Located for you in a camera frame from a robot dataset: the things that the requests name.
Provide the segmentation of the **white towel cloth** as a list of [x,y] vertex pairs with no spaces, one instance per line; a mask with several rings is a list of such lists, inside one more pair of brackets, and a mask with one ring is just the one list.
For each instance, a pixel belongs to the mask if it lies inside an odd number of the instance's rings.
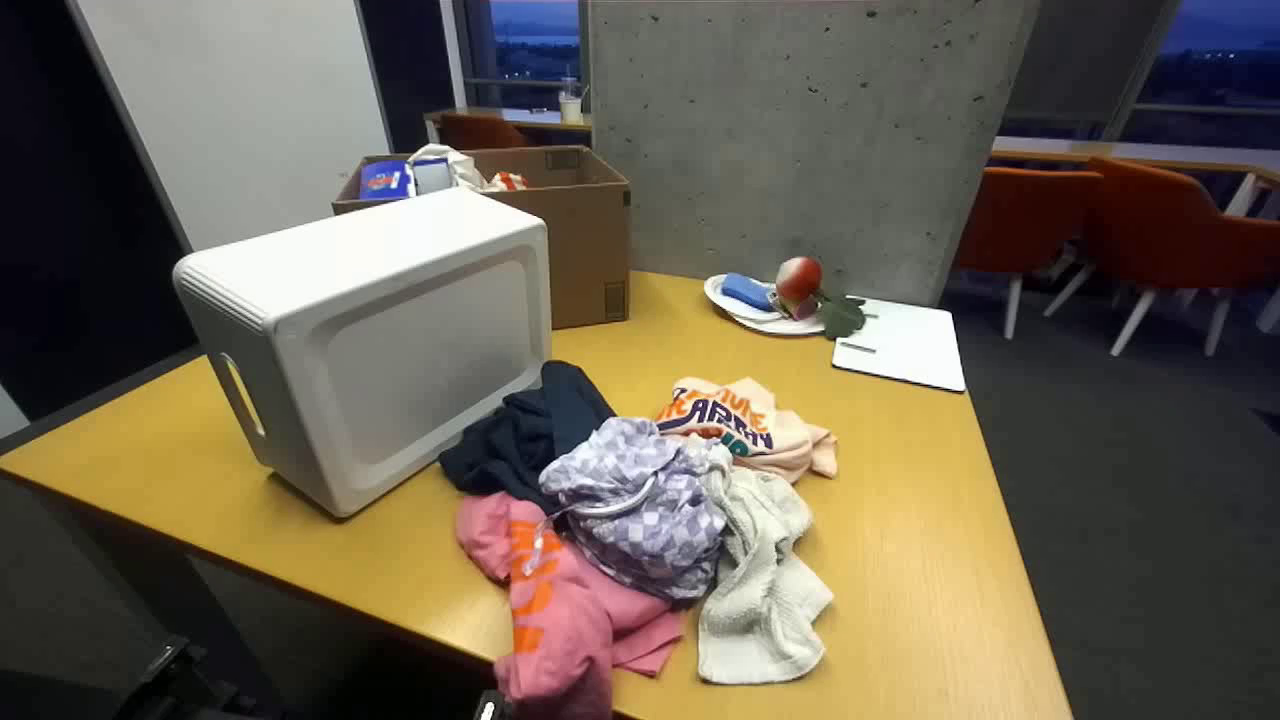
[[816,621],[830,587],[795,557],[812,529],[801,493],[768,473],[707,456],[707,496],[723,510],[714,587],[698,609],[697,672],[707,684],[789,684],[823,658]]

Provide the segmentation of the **dark navy cloth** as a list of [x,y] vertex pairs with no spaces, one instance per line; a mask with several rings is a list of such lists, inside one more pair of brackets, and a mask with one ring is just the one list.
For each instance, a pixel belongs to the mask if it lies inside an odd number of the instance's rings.
[[582,444],[611,403],[578,365],[544,358],[539,384],[512,390],[495,410],[469,424],[440,456],[442,475],[469,496],[506,493],[547,509],[539,473]]

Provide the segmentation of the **red apple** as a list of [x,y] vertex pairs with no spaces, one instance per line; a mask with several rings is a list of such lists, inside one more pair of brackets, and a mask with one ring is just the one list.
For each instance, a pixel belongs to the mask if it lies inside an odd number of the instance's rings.
[[777,267],[770,295],[789,316],[812,316],[823,283],[823,267],[816,257],[789,257]]

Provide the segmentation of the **peach printed cloth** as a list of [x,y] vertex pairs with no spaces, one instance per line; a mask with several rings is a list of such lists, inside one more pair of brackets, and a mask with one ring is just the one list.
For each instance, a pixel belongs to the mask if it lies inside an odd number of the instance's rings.
[[785,406],[770,388],[753,376],[712,384],[682,376],[670,384],[668,403],[656,410],[668,435],[714,441],[753,473],[781,479],[834,475],[834,433]]

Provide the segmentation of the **blue object on plate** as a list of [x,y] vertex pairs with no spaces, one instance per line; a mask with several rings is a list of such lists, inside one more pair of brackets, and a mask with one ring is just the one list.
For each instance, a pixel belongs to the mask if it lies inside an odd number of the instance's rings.
[[755,313],[777,313],[770,287],[764,287],[764,283],[753,278],[753,276],[726,273],[726,276],[718,278],[718,290],[730,295],[730,299],[740,299],[740,303],[746,303],[746,307],[755,307]]

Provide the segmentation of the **white plastic basket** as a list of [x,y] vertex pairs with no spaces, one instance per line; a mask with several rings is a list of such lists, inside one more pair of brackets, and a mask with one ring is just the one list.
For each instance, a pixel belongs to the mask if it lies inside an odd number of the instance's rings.
[[334,521],[547,358],[547,224],[462,188],[200,249],[172,283],[253,456]]

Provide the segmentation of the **pink cloth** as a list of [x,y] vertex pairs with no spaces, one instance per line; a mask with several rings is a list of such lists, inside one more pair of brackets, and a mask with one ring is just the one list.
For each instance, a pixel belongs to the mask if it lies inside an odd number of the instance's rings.
[[682,638],[668,599],[605,577],[533,499],[469,496],[456,543],[502,587],[512,648],[495,693],[515,720],[611,720],[611,675],[661,675]]

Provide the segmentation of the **brown cardboard box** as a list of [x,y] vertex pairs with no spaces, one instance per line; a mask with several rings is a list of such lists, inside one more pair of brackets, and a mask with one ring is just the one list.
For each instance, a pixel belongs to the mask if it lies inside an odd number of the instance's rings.
[[533,218],[533,257],[515,267],[521,299],[544,327],[616,322],[628,316],[633,183],[582,143],[447,148],[362,157],[332,211],[384,207],[356,196],[366,161],[404,161],[413,196],[421,181],[469,188]]

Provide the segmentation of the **white plate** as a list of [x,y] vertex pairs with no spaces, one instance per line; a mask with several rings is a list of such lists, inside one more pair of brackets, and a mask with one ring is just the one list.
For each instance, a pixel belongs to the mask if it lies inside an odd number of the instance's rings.
[[755,313],[730,295],[718,290],[718,278],[726,273],[714,273],[705,278],[705,299],[714,303],[726,321],[753,327],[753,331],[764,331],[764,337],[818,337],[823,322],[816,316],[789,316],[789,313]]

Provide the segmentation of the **blue box in carton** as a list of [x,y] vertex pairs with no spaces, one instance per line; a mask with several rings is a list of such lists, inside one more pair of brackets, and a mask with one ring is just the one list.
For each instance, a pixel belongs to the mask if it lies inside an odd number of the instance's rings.
[[407,200],[413,181],[404,161],[366,161],[356,175],[356,196],[366,202]]

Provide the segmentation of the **white paper notebook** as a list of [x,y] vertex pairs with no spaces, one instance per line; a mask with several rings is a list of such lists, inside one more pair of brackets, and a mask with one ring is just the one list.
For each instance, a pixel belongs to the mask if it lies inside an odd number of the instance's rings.
[[878,380],[969,390],[955,321],[944,307],[862,299],[862,322],[834,341],[830,365]]

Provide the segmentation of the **green leaf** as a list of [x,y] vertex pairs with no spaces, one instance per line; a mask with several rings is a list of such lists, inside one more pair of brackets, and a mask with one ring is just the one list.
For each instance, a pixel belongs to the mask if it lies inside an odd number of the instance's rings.
[[823,322],[828,337],[851,337],[851,331],[862,327],[862,303],[849,299],[849,295],[823,299],[818,303],[818,322]]

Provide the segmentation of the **purple checkered cloth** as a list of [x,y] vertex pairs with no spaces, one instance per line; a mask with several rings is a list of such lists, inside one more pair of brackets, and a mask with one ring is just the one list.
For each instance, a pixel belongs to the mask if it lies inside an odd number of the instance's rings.
[[611,578],[692,604],[714,585],[723,510],[707,464],[650,421],[611,417],[539,473],[556,523]]

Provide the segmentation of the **orange chair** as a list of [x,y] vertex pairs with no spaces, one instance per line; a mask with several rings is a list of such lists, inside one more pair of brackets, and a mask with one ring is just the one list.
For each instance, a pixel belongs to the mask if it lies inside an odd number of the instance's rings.
[[987,166],[955,242],[959,273],[1007,278],[1004,337],[1017,337],[1023,276],[1049,267],[1082,226],[1097,172]]
[[1158,290],[1215,290],[1220,303],[1203,341],[1203,350],[1215,350],[1233,295],[1280,278],[1280,224],[1225,214],[1188,172],[1109,157],[1093,157],[1087,172],[1099,183],[1082,211],[1081,267],[1049,299],[1049,316],[1093,276],[1135,287],[1140,299],[1112,341],[1112,357],[1121,357]]

